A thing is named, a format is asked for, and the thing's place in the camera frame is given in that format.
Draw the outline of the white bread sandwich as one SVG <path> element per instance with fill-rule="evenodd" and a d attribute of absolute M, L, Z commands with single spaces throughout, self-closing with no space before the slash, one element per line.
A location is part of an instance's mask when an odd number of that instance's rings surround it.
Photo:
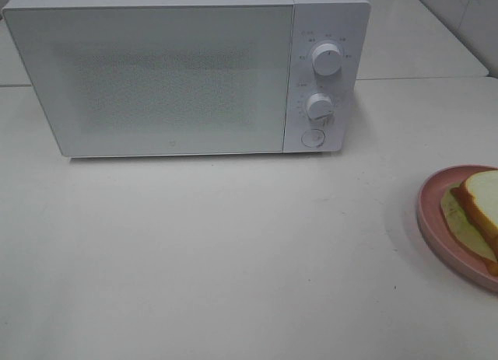
<path fill-rule="evenodd" d="M 457 243 L 497 276 L 497 171 L 474 173 L 450 186 L 440 208 Z"/>

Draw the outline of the white microwave knob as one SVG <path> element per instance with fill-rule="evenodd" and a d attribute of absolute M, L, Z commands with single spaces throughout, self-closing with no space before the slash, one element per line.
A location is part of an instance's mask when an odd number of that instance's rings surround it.
<path fill-rule="evenodd" d="M 315 93 L 307 99 L 305 109 L 308 118 L 315 121 L 329 117 L 332 114 L 333 105 L 328 95 Z"/>
<path fill-rule="evenodd" d="M 342 67 L 342 49 L 333 42 L 319 43 L 311 51 L 311 60 L 318 75 L 334 75 Z"/>

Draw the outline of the white microwave door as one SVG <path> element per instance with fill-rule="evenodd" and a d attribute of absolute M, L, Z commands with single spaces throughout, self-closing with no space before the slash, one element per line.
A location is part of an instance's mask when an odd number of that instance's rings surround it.
<path fill-rule="evenodd" d="M 62 155 L 282 149 L 293 9 L 13 9 Z"/>

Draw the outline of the pink round plate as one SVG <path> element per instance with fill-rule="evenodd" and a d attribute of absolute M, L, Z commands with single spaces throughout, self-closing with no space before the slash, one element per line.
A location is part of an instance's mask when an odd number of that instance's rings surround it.
<path fill-rule="evenodd" d="M 477 255 L 468 252 L 447 227 L 440 200 L 453 184 L 491 166 L 451 166 L 429 176 L 419 189 L 416 216 L 420 232 L 429 248 L 453 272 L 487 291 L 497 292 L 497 277 L 491 275 Z"/>

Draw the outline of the white microwave oven body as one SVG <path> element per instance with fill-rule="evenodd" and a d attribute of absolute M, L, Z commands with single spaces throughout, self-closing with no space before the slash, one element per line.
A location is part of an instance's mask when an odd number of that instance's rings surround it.
<path fill-rule="evenodd" d="M 370 15 L 367 0 L 10 0 L 2 15 L 6 21 L 5 14 L 13 9 L 192 9 L 281 5 L 293 9 L 282 149 L 278 152 L 230 154 L 336 152 L 342 147 L 350 116 Z M 314 72 L 311 51 L 322 42 L 336 43 L 342 49 L 342 67 L 334 75 L 321 76 Z M 305 103 L 315 93 L 328 95 L 333 111 L 329 117 L 312 121 L 307 116 Z M 324 144 L 319 148 L 308 148 L 301 141 L 303 133 L 310 129 L 320 129 L 325 133 Z M 229 153 L 165 156 L 225 154 Z"/>

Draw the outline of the round door release button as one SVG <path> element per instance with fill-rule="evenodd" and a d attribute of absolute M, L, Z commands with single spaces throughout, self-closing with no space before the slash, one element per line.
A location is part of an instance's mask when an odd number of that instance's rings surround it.
<path fill-rule="evenodd" d="M 308 148 L 319 148 L 324 144 L 325 133 L 320 129 L 305 131 L 301 137 L 302 143 Z"/>

